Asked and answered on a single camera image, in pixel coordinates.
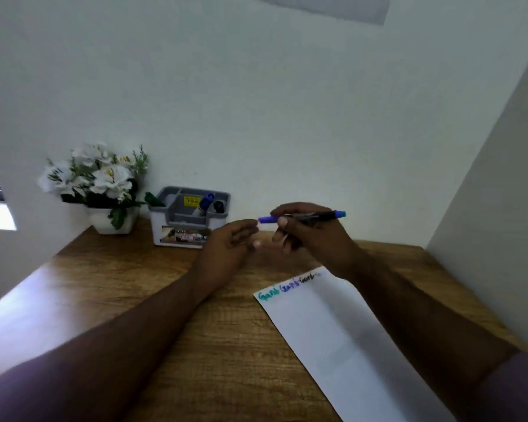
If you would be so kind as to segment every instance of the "purple shirt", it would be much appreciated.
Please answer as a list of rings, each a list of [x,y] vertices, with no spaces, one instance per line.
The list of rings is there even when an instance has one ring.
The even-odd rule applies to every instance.
[[[467,420],[528,422],[528,353],[514,354],[483,381]]]

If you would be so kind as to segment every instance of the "person's right hand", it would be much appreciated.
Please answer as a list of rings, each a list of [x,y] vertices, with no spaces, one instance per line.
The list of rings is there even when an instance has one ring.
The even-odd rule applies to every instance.
[[[327,207],[312,203],[288,203],[276,207],[271,215],[280,217],[280,219],[277,221],[278,230],[272,237],[272,241],[279,242],[285,237],[283,242],[285,254],[303,245],[332,274],[348,280],[356,276],[364,253],[348,236],[337,219],[308,226],[295,219],[281,217],[290,213],[329,210]]]

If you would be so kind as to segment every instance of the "white pot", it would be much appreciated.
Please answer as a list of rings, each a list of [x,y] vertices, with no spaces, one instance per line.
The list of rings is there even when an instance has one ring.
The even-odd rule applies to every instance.
[[[115,229],[111,224],[111,219],[107,216],[111,209],[95,209],[93,207],[86,207],[86,213],[92,226],[98,231],[98,234],[128,234],[133,229],[137,216],[139,215],[139,207],[129,207],[127,209],[127,216],[123,226]]]

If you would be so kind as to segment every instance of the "gray and white container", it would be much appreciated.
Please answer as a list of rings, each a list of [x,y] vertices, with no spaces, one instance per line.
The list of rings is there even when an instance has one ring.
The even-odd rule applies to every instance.
[[[215,200],[225,206],[223,213],[218,213],[213,203],[207,212],[196,216],[199,201],[208,192],[215,194]],[[168,186],[156,195],[165,206],[155,207],[148,205],[153,229],[153,242],[157,246],[172,246],[200,249],[203,247],[212,229],[219,228],[227,223],[231,194],[228,192],[202,190]]]

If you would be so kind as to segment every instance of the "wood grain surface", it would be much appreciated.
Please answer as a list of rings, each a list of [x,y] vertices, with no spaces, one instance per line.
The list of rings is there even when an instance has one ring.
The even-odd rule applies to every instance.
[[[359,243],[443,304],[526,348],[422,248]],[[86,230],[0,300],[0,373],[132,308],[183,275],[197,252],[155,246],[143,219],[128,236]],[[339,420],[252,296],[318,266],[305,251],[283,256],[266,246],[251,256],[194,313],[125,421]]]

